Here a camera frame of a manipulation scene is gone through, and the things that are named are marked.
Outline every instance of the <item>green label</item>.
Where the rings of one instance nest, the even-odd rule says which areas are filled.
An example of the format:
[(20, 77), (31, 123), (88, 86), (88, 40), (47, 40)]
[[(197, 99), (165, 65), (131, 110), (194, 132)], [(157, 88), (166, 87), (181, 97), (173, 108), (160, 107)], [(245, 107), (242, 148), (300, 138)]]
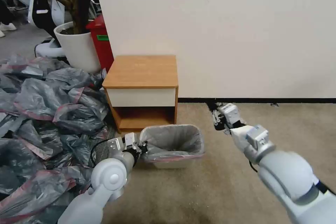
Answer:
[(108, 41), (109, 40), (107, 35), (97, 35), (97, 39), (99, 41)]

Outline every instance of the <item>white sneaker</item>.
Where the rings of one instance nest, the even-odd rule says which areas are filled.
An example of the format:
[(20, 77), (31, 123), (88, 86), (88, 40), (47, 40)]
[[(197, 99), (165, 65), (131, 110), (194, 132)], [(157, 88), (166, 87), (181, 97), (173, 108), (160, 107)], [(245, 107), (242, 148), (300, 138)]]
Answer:
[(15, 25), (13, 25), (13, 23), (9, 23), (9, 24), (0, 24), (0, 30), (1, 31), (7, 31), (7, 30), (16, 30)]

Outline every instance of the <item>wastebasket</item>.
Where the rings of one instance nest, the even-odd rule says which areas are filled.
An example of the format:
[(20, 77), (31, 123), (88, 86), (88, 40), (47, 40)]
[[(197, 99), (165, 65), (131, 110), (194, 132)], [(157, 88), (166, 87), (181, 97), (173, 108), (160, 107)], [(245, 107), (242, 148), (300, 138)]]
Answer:
[(98, 16), (92, 22), (88, 23), (86, 28), (91, 32), (101, 68), (106, 68), (106, 72), (108, 72), (114, 61), (114, 58), (107, 35), (103, 14)]
[(162, 125), (144, 128), (140, 143), (147, 142), (142, 156), (157, 168), (184, 168), (204, 154), (204, 137), (195, 125)]

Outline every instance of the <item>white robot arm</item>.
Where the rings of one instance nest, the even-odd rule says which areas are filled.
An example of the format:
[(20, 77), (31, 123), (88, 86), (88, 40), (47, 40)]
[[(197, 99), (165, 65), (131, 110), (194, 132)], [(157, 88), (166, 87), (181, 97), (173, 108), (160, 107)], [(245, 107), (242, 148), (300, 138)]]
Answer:
[(112, 158), (104, 159), (95, 166), (91, 175), (92, 188), (70, 203), (58, 224), (100, 224), (106, 203), (123, 194), (127, 176), (142, 150), (134, 133), (126, 134), (124, 141), (114, 138), (108, 140), (107, 144)]
[(265, 128), (242, 123), (236, 105), (229, 103), (218, 111), (235, 145), (252, 168), (252, 164), (259, 165), (259, 178), (286, 208), (293, 224), (336, 223), (336, 196), (319, 181), (304, 158), (276, 150)]

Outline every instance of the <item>bedside table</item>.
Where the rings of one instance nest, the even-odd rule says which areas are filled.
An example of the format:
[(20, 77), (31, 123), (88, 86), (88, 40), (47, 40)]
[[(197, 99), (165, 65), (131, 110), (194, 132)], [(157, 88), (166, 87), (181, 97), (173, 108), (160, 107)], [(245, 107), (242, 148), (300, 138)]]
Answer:
[(175, 124), (178, 86), (173, 55), (116, 57), (103, 87), (118, 132)]

